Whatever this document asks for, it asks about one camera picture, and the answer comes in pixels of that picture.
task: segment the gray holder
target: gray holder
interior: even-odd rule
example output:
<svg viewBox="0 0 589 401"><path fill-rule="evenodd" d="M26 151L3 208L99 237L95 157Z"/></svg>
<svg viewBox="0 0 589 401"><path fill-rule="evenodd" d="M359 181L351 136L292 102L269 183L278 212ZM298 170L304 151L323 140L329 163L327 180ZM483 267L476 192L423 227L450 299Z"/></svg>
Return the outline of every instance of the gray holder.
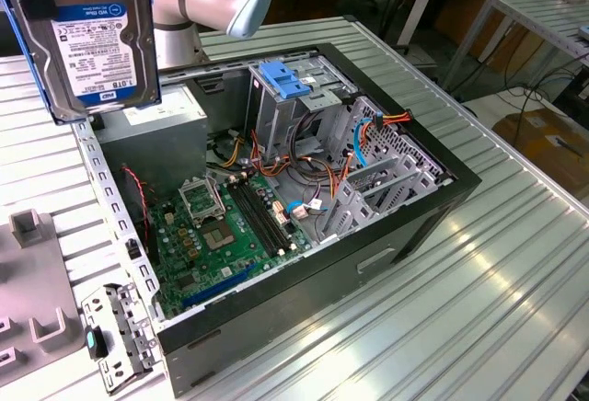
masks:
<svg viewBox="0 0 589 401"><path fill-rule="evenodd" d="M52 217L12 214L0 226L0 387L84 342Z"/></svg>

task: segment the aluminum table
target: aluminum table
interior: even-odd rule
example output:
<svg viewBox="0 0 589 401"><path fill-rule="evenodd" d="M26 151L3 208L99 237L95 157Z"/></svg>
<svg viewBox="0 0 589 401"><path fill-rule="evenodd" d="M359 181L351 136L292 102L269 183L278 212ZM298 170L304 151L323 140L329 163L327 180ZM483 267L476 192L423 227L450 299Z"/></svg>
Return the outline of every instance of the aluminum table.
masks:
<svg viewBox="0 0 589 401"><path fill-rule="evenodd" d="M335 44L482 183L418 252L183 398L564 399L589 369L587 210L362 25L343 18L203 35L213 59ZM68 127L21 58L0 63L0 219L53 215L78 303L126 282ZM107 400L82 349L0 399ZM161 363L114 399L171 400Z"/></svg>
<svg viewBox="0 0 589 401"><path fill-rule="evenodd" d="M451 84L493 10L504 13L505 20L479 57L481 61L495 49L508 28L513 23L519 23L554 46L540 64L531 86L539 81L544 68L554 59L558 50L568 53L572 58L580 58L579 63L589 64L589 41L578 34L579 27L589 25L589 0L580 4L563 0L487 0L458 47L442 83L443 88L447 89Z"/></svg>

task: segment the hard drive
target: hard drive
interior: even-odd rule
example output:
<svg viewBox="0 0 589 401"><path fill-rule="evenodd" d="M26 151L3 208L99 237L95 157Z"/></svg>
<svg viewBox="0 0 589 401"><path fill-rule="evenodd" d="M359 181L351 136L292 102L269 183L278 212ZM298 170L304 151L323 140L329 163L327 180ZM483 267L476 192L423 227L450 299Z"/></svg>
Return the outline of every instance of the hard drive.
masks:
<svg viewBox="0 0 589 401"><path fill-rule="evenodd" d="M159 103L151 0L3 0L56 123Z"/></svg>

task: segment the table leg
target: table leg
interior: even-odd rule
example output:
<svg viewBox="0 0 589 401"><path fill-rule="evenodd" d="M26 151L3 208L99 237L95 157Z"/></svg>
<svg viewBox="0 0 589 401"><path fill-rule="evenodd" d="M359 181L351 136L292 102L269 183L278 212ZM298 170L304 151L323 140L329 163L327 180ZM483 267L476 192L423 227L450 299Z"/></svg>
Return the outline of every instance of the table leg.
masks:
<svg viewBox="0 0 589 401"><path fill-rule="evenodd" d="M493 0L485 1L485 4L483 4L482 8L479 11L479 14L477 15L477 17L475 17L472 26L470 26L467 36L465 36L465 38L460 43L458 50L456 50L454 58L452 58L452 61L448 66L448 71L445 74L444 79L442 81L441 87L444 90L448 89L448 86L452 82L452 79L454 79L454 75L456 74L458 67L460 66L460 64L462 64L462 60L465 58L468 51L470 50L470 47L472 47L473 42L479 35L482 28L485 26L487 18L489 17L493 9L492 3Z"/></svg>
<svg viewBox="0 0 589 401"><path fill-rule="evenodd" d="M405 27L403 27L403 31L401 31L401 35L398 37L397 45L408 45L410 43L411 37L417 28L417 24L420 22L420 19L422 19L423 11L429 2L430 0L415 0L415 4L413 4L411 13L405 23Z"/></svg>
<svg viewBox="0 0 589 401"><path fill-rule="evenodd" d="M493 52L493 50L495 50L495 47L497 47L497 44L499 43L501 38L507 34L507 30L509 29L509 26L511 25L511 23L512 23L512 20L509 19L508 17L505 17L503 19L503 21L501 22L499 27L495 30L495 33L493 33L493 36L491 37L491 40L489 40L489 43L485 47L485 50L483 50L482 53L480 54L480 56L479 56L480 63L482 63L485 59L487 59L489 57L489 55Z"/></svg>

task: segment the cardboard box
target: cardboard box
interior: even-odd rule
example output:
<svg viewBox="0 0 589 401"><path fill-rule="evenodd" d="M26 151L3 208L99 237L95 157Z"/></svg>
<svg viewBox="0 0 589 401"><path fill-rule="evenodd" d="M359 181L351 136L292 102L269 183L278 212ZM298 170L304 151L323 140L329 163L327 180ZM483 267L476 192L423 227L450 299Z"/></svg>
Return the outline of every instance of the cardboard box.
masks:
<svg viewBox="0 0 589 401"><path fill-rule="evenodd" d="M510 114L493 131L513 144L518 119ZM589 195L589 139L553 111L524 113L516 149L577 199Z"/></svg>

